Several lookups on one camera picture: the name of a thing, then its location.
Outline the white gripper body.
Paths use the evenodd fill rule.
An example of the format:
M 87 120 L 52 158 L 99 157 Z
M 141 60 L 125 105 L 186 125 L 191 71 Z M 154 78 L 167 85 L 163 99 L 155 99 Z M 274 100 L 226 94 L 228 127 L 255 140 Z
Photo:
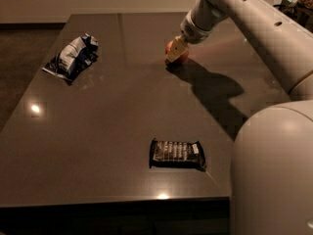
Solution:
M 212 10 L 191 10 L 181 22 L 180 28 L 184 39 L 190 44 L 206 40 L 217 24 L 217 15 Z

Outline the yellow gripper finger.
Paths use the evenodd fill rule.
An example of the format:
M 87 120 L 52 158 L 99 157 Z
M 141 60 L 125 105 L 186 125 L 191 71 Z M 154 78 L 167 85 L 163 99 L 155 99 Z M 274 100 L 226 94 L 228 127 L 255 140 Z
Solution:
M 188 44 L 182 35 L 176 36 L 165 47 L 166 59 L 170 63 L 184 63 L 188 57 Z

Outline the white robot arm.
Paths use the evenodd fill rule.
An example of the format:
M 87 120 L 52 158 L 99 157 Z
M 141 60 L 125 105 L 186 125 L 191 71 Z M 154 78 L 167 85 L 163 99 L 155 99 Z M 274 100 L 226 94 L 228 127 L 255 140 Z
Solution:
M 263 63 L 230 164 L 230 235 L 313 235 L 313 36 L 264 0 L 200 0 L 167 57 L 230 18 Z

